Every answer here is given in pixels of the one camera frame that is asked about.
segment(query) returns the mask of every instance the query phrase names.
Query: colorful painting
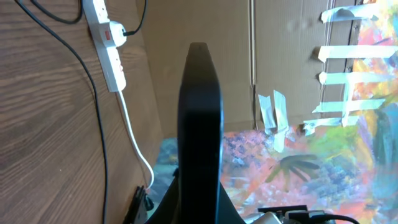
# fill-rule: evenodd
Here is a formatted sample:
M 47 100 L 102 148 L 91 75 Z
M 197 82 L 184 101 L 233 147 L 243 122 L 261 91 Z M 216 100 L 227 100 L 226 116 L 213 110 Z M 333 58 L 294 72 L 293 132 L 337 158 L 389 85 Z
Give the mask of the colorful painting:
M 398 45 L 398 1 L 377 0 L 379 20 L 363 20 L 359 43 Z M 398 55 L 354 61 L 355 72 L 394 74 Z M 356 126 L 286 134 L 283 153 L 264 130 L 226 133 L 221 183 L 242 217 L 259 207 L 308 205 L 362 224 L 398 223 L 398 78 L 357 84 L 353 100 L 385 98 L 378 110 L 357 111 Z M 159 203 L 177 167 L 177 140 L 163 142 L 150 196 Z

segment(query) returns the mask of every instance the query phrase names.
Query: wood grain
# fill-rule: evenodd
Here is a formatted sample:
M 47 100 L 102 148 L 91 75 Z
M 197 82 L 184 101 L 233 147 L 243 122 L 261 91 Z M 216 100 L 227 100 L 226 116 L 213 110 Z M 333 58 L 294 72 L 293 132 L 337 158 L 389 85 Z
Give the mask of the wood grain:
M 64 19 L 78 1 L 40 0 Z M 133 29 L 135 1 L 107 2 L 111 20 Z M 109 93 L 86 20 L 53 21 L 24 4 L 85 61 L 99 92 L 109 159 L 107 223 L 121 223 L 143 172 L 129 142 L 119 103 Z M 141 33 L 119 49 L 132 128 L 153 165 L 160 130 Z M 3 223 L 101 223 L 104 165 L 93 92 L 79 61 L 11 0 L 0 0 L 0 181 Z

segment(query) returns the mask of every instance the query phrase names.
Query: tape strip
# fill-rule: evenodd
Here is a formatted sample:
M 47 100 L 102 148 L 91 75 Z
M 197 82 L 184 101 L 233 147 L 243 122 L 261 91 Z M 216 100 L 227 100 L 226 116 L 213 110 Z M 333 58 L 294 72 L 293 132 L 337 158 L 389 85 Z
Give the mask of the tape strip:
M 318 59 L 325 63 L 328 58 L 389 58 L 397 50 L 398 46 L 322 46 L 318 53 Z
M 274 138 L 274 149 L 277 152 L 283 152 L 285 148 L 285 135 L 289 130 L 289 123 L 287 122 L 286 98 L 276 90 L 274 90 L 274 103 L 278 124 L 278 132 L 275 134 Z
M 345 107 L 350 111 L 378 109 L 386 99 L 354 100 L 347 102 L 321 102 L 312 113 L 341 112 Z
M 351 107 L 348 105 L 351 105 L 351 102 L 353 100 L 353 95 L 354 95 L 354 88 L 355 88 L 355 83 L 346 83 L 344 86 L 344 95 L 343 95 L 343 109 L 342 111 L 342 117 L 343 119 L 341 120 L 341 124 L 343 127 L 347 126 L 348 123 L 348 115 L 349 112 L 351 111 Z
M 350 104 L 353 99 L 355 83 L 371 83 L 371 82 L 383 82 L 395 78 L 393 75 L 381 75 L 375 73 L 366 72 L 351 72 L 351 73 L 325 73 L 319 74 L 319 82 L 322 85 L 333 85 L 333 84 L 345 84 L 345 91 L 343 96 L 342 109 L 342 121 L 343 127 L 348 125 L 348 115 L 350 107 L 346 106 Z
M 321 20 L 326 22 L 351 21 L 356 19 L 378 20 L 374 15 L 379 10 L 378 4 L 362 4 L 358 6 L 336 7 L 321 14 Z
M 266 133 L 271 135 L 272 134 L 271 129 L 276 128 L 274 115 L 272 114 L 271 98 L 269 96 L 265 97 L 259 95 L 259 101 L 260 101 L 262 120 L 266 128 Z
M 347 119 L 347 126 L 355 125 L 358 122 L 359 116 L 349 116 Z M 339 126 L 341 125 L 342 118 L 324 118 L 304 121 L 305 135 L 311 135 L 315 132 L 318 126 Z
M 262 119 L 266 127 L 265 132 L 272 134 L 271 129 L 275 128 L 275 121 L 272 114 L 271 98 L 259 95 Z M 274 149 L 282 152 L 285 147 L 285 134 L 289 130 L 289 122 L 286 113 L 286 98 L 283 94 L 274 90 L 274 104 L 277 120 L 277 132 L 274 135 Z
M 368 72 L 351 72 L 351 73 L 326 73 L 321 72 L 318 76 L 322 85 L 334 85 L 345 83 L 374 83 L 385 82 L 396 78 L 389 74 L 375 74 Z

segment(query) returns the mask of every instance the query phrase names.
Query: power strip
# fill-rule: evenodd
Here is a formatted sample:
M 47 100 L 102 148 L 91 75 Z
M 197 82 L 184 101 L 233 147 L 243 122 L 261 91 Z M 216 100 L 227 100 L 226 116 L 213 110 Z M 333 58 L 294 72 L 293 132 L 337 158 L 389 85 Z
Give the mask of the power strip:
M 123 66 L 116 47 L 126 42 L 122 24 L 110 21 L 103 0 L 82 0 L 88 26 L 110 92 L 126 87 Z

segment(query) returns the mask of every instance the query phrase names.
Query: cardboard wall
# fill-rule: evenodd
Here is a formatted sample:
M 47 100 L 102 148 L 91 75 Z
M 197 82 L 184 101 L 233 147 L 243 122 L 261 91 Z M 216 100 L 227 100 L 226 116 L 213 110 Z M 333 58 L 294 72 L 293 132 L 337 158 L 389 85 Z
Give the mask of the cardboard wall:
M 142 9 L 144 1 L 137 5 Z M 142 31 L 165 137 L 177 135 L 178 92 L 191 42 L 208 44 L 226 130 L 251 128 L 248 5 L 248 0 L 148 1 Z
M 353 4 L 355 0 L 256 0 L 257 93 L 271 98 L 273 90 L 284 94 L 289 124 L 321 118 L 323 114 L 312 113 L 320 101 L 341 100 L 343 86 L 322 89 L 317 75 L 344 72 L 346 60 L 324 64 L 313 57 L 313 51 L 322 45 L 349 44 L 351 21 L 322 24 L 319 17 L 327 9 Z M 256 109 L 261 124 L 259 104 Z
M 322 90 L 317 74 L 342 72 L 346 61 L 326 65 L 311 58 L 312 52 L 321 45 L 347 45 L 351 22 L 322 24 L 319 17 L 324 10 L 354 2 L 148 1 L 142 32 L 164 136 L 177 136 L 178 92 L 191 42 L 208 44 L 223 94 L 225 131 L 252 129 L 255 120 L 262 128 L 254 91 L 266 96 L 272 96 L 273 90 L 284 94 L 290 124 L 320 118 L 321 114 L 312 114 L 312 110 L 320 100 L 341 98 L 341 86 Z M 137 5 L 142 9 L 144 0 L 137 0 Z M 251 21 L 254 48 L 250 41 Z M 252 52 L 255 73 L 251 72 Z

